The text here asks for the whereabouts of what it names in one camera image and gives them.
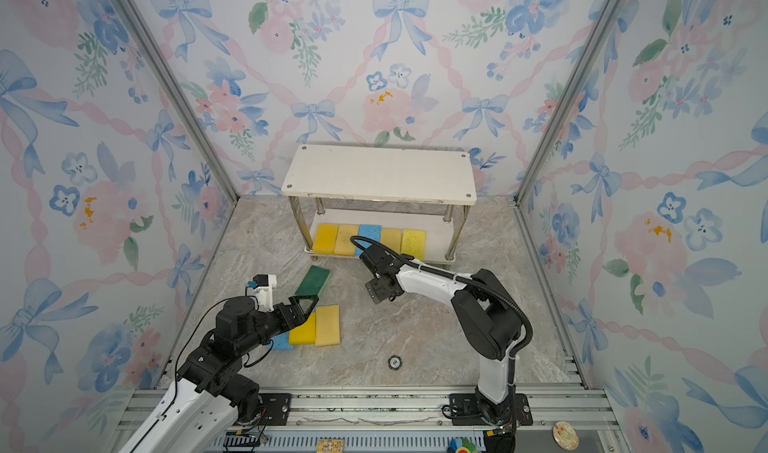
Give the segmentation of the bright yellow sponge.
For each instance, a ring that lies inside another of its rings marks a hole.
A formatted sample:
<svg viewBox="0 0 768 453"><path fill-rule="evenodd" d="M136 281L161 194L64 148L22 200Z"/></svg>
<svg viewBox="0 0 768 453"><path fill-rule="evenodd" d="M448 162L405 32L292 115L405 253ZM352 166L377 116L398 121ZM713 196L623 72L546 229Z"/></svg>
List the bright yellow sponge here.
<svg viewBox="0 0 768 453"><path fill-rule="evenodd" d="M333 255L339 226L336 224L319 224L313 242L313 252L319 255Z"/></svg>
<svg viewBox="0 0 768 453"><path fill-rule="evenodd" d="M316 324L316 314L312 313L304 324L290 331L289 344L292 346L314 345L317 336Z"/></svg>

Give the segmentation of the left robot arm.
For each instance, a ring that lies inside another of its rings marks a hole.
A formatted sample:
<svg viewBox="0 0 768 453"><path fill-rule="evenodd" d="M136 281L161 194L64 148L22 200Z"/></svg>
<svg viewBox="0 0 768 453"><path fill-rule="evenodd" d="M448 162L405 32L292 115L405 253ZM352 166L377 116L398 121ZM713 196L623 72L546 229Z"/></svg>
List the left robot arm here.
<svg viewBox="0 0 768 453"><path fill-rule="evenodd" d="M244 358L304 325L318 301L292 296L269 312L251 296L219 302L214 328L174 368L172 386L121 450L204 452L235 424L254 420L264 407L259 384L240 373Z"/></svg>

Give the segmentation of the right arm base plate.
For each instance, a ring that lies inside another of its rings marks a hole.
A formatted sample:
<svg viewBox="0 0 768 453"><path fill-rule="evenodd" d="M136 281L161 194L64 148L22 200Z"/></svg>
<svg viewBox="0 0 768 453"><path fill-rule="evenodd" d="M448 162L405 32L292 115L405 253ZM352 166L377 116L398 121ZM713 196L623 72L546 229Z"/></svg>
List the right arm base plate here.
<svg viewBox="0 0 768 453"><path fill-rule="evenodd" d="M450 394L448 403L441 407L445 418L453 426L483 426L501 428L515 424L532 426L533 417L526 395L508 395L501 404L494 404L472 394Z"/></svg>

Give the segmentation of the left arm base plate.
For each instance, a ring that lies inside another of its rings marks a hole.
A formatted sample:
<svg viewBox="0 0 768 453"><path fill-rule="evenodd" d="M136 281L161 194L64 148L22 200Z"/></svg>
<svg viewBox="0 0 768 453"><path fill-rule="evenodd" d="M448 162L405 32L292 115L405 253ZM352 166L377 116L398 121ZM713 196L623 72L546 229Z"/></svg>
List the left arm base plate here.
<svg viewBox="0 0 768 453"><path fill-rule="evenodd" d="M285 426L292 399L289 393L252 394L240 405L237 423L248 427Z"/></svg>

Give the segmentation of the tan yellow orange-backed sponge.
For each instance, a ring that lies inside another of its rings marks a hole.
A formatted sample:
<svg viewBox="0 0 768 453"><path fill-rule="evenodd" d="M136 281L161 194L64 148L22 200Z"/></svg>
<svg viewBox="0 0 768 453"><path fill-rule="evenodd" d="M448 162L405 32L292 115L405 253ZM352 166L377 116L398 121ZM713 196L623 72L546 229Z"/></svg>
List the tan yellow orange-backed sponge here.
<svg viewBox="0 0 768 453"><path fill-rule="evenodd" d="M337 230L333 254L336 256L354 257L356 246L351 242L351 238L358 233L358 225L340 225Z"/></svg>

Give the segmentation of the pale yellow sponge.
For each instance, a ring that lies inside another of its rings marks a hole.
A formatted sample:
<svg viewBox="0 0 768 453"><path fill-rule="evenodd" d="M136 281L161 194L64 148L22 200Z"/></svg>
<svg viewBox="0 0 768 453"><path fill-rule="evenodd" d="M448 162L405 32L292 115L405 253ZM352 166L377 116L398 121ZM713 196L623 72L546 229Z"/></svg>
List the pale yellow sponge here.
<svg viewBox="0 0 768 453"><path fill-rule="evenodd" d="M340 307L330 305L319 307L316 312L315 345L336 346L341 343Z"/></svg>

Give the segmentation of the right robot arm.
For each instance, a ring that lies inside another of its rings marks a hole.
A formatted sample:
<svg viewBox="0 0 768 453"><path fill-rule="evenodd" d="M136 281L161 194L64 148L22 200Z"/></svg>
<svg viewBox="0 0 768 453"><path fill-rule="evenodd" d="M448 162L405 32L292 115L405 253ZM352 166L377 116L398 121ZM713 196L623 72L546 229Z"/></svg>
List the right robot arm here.
<svg viewBox="0 0 768 453"><path fill-rule="evenodd" d="M515 363L533 339L533 326L498 278L486 269L470 275L429 266L360 235L350 243L372 274L365 288L374 303L409 293L453 309L464 337L479 355L474 416L490 426L513 424Z"/></svg>

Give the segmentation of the large blue sponge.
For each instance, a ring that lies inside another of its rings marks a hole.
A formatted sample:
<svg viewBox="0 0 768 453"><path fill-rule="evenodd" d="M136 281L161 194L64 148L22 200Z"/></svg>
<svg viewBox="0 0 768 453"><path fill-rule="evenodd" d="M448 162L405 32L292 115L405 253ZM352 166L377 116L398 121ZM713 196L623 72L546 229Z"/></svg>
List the large blue sponge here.
<svg viewBox="0 0 768 453"><path fill-rule="evenodd" d="M380 225L361 225L357 235L363 238L369 238L379 242L381 240L382 227ZM370 243L363 240L357 241L355 256L359 257L362 252L370 246Z"/></svg>

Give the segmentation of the yellow-green sponge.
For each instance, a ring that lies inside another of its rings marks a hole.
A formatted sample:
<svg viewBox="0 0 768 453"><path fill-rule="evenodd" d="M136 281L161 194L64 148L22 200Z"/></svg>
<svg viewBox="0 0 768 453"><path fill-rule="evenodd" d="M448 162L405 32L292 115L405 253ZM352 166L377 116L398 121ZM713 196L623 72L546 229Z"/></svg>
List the yellow-green sponge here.
<svg viewBox="0 0 768 453"><path fill-rule="evenodd" d="M426 255L426 242L426 231L404 229L400 251L403 255L409 255L419 261L423 261Z"/></svg>

